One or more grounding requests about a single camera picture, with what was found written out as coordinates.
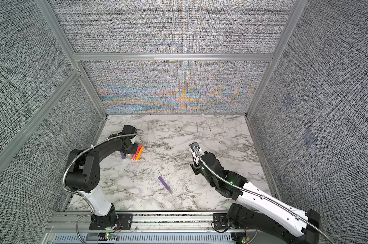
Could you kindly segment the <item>pink highlighter pen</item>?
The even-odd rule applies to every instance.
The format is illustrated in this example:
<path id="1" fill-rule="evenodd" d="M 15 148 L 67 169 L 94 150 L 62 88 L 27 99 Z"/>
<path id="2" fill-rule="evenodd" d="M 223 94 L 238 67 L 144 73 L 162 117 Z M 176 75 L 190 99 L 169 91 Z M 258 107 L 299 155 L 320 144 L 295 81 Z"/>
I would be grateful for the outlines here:
<path id="1" fill-rule="evenodd" d="M 139 146 L 137 147 L 137 151 L 136 151 L 136 153 L 132 156 L 132 160 L 136 160 L 136 158 L 137 158 L 137 156 L 138 156 L 138 153 L 139 153 L 140 149 L 141 149 L 141 145 L 139 145 Z"/>

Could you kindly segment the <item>orange highlighter pen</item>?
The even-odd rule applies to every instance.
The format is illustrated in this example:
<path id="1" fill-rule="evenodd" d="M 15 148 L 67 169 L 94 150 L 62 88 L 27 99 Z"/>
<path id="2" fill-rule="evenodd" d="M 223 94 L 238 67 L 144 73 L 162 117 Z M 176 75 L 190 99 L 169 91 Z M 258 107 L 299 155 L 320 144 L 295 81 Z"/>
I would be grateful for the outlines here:
<path id="1" fill-rule="evenodd" d="M 141 155 L 141 153 L 142 153 L 143 149 L 144 149 L 144 145 L 142 145 L 142 146 L 140 147 L 140 149 L 139 149 L 139 151 L 138 151 L 138 154 L 137 154 L 137 156 L 136 156 L 136 159 L 135 159 L 136 161 L 138 161 L 138 160 L 139 160 L 140 155 Z"/>

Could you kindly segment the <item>purple highlighter pen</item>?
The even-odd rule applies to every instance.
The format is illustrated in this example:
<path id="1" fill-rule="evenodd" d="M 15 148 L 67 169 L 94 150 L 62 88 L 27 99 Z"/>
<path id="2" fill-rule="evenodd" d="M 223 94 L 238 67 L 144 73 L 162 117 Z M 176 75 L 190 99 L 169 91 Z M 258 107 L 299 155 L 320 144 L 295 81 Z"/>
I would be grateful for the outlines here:
<path id="1" fill-rule="evenodd" d="M 163 178 L 161 176 L 158 177 L 159 181 L 162 183 L 162 185 L 164 186 L 164 188 L 170 193 L 172 194 L 172 190 L 171 188 L 167 185 L 167 183 L 163 180 Z"/>

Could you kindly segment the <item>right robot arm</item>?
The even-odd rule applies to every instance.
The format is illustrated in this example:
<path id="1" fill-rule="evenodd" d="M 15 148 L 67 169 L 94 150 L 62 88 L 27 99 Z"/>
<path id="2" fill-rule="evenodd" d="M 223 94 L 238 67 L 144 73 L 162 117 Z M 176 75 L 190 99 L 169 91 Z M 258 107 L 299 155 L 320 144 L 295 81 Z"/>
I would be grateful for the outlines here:
<path id="1" fill-rule="evenodd" d="M 225 170 L 216 156 L 192 150 L 191 168 L 202 175 L 221 196 L 233 199 L 226 215 L 233 229 L 257 229 L 286 244 L 319 243 L 320 215 L 314 210 L 291 207 L 260 190 L 245 177 Z"/>

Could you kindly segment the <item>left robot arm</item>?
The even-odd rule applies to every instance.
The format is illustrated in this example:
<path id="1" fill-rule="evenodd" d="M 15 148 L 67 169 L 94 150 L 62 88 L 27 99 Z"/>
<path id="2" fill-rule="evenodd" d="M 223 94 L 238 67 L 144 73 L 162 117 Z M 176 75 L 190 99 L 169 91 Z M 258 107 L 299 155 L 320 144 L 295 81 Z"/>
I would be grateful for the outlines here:
<path id="1" fill-rule="evenodd" d="M 83 198 L 91 208 L 91 230 L 109 230 L 118 226 L 116 209 L 99 185 L 100 162 L 114 152 L 124 155 L 137 153 L 139 145 L 131 141 L 137 134 L 136 128 L 125 125 L 122 132 L 112 134 L 89 148 L 74 149 L 69 154 L 63 187 L 68 193 Z"/>

